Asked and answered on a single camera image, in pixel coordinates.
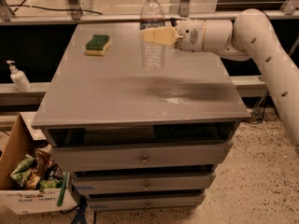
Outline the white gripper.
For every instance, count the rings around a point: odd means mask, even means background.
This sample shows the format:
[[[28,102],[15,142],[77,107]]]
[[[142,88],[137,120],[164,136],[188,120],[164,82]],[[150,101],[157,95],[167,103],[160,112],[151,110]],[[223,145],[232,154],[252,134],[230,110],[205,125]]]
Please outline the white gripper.
[[[174,27],[157,27],[140,31],[143,41],[160,45],[173,45],[183,51],[201,52],[204,45],[204,21],[180,21]]]

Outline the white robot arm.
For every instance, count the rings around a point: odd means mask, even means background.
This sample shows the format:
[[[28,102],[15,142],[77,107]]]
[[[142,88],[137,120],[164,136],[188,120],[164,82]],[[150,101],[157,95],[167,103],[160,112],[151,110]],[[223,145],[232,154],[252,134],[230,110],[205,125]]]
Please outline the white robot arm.
[[[184,20],[174,26],[143,30],[140,36],[145,42],[175,45],[183,51],[212,52],[232,61],[252,59],[289,138],[299,145],[299,68],[262,11],[247,9],[234,21]]]

